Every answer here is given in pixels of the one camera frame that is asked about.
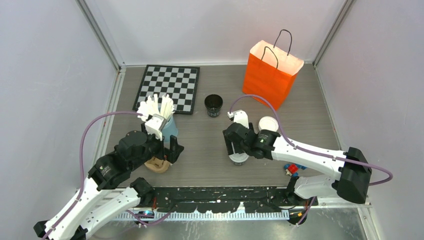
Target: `robotic arm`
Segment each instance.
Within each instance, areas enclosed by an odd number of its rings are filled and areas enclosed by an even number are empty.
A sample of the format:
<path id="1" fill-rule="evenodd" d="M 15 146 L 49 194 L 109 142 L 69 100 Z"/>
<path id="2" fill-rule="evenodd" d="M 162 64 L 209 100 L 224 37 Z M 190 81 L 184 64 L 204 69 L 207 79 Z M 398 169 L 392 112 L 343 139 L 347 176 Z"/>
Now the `robotic arm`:
<path id="1" fill-rule="evenodd" d="M 315 169 L 324 175 L 292 177 L 287 186 L 287 199 L 294 205 L 314 196 L 335 196 L 356 204 L 365 203 L 372 170 L 337 160 L 336 157 L 367 163 L 359 149 L 350 147 L 348 152 L 328 150 L 289 139 L 291 146 L 278 132 L 263 129 L 253 130 L 247 114 L 235 111 L 229 114 L 233 123 L 223 131 L 227 153 L 234 162 L 245 161 L 249 156 L 256 159 L 288 161 Z M 313 155 L 296 148 L 333 155 L 333 159 Z"/>
<path id="2" fill-rule="evenodd" d="M 175 136 L 170 137 L 169 149 L 164 147 L 161 130 L 165 123 L 163 117 L 154 115 L 142 124 L 142 131 L 128 132 L 114 147 L 113 152 L 100 157 L 88 171 L 82 196 L 77 199 L 76 193 L 55 217 L 48 221 L 39 221 L 34 226 L 38 237 L 42 238 L 75 201 L 77 203 L 72 211 L 52 229 L 47 239 L 85 240 L 123 211 L 140 203 L 150 202 L 154 197 L 153 188 L 144 178 L 138 178 L 121 195 L 94 209 L 99 201 L 129 179 L 132 171 L 152 157 L 171 164 L 177 161 L 184 147 L 178 144 Z"/>

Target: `wall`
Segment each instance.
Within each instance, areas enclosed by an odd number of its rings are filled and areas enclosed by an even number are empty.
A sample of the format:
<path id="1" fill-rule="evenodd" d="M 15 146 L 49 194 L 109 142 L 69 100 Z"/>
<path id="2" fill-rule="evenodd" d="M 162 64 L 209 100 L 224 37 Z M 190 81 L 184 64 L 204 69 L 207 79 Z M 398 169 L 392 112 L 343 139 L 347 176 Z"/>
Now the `wall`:
<path id="1" fill-rule="evenodd" d="M 88 0 L 127 65 L 240 63 L 260 40 L 293 34 L 291 52 L 313 61 L 344 0 Z M 289 36 L 277 46 L 287 50 Z"/>
<path id="2" fill-rule="evenodd" d="M 343 149 L 394 174 L 368 192 L 390 240 L 424 239 L 423 22 L 422 0 L 356 1 L 318 65 Z"/>
<path id="3" fill-rule="evenodd" d="M 79 186 L 81 135 L 106 111 L 116 71 L 75 1 L 1 1 L 0 36 L 1 239 L 32 240 Z"/>

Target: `black cup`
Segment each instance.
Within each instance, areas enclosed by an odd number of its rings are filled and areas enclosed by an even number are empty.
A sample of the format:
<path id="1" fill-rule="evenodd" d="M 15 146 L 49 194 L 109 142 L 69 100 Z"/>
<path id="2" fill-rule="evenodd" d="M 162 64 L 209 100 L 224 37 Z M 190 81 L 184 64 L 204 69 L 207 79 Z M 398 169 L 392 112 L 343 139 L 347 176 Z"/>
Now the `black cup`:
<path id="1" fill-rule="evenodd" d="M 204 106 L 209 117 L 216 118 L 220 115 L 223 106 L 223 98 L 216 94 L 211 94 L 204 99 Z"/>

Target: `white ruler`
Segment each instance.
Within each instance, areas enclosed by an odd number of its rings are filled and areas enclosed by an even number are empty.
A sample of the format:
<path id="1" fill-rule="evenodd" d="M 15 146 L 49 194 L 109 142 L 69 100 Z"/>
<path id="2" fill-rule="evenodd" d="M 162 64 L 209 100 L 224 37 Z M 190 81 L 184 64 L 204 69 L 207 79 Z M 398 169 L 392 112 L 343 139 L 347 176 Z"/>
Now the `white ruler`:
<path id="1" fill-rule="evenodd" d="M 143 219 L 143 221 L 156 221 L 163 217 L 166 213 L 154 211 L 154 218 Z M 198 211 L 191 213 L 173 212 L 165 221 L 240 221 L 240 220 L 288 220 L 289 211 L 281 210 L 281 212 L 256 212 L 245 213 L 244 209 L 235 212 L 225 213 L 200 213 Z M 113 221 L 136 221 L 129 213 L 123 212 L 118 215 Z"/>

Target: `blue container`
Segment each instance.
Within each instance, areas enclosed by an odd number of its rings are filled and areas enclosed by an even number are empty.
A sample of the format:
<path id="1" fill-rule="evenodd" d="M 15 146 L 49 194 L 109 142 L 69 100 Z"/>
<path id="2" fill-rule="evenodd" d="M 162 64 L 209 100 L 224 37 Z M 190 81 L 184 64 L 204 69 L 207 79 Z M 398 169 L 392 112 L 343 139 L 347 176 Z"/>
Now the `blue container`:
<path id="1" fill-rule="evenodd" d="M 174 135 L 175 137 L 178 135 L 178 128 L 175 125 L 174 116 L 171 116 L 162 129 L 162 136 L 165 137 L 165 143 L 169 143 L 171 141 L 171 135 Z"/>

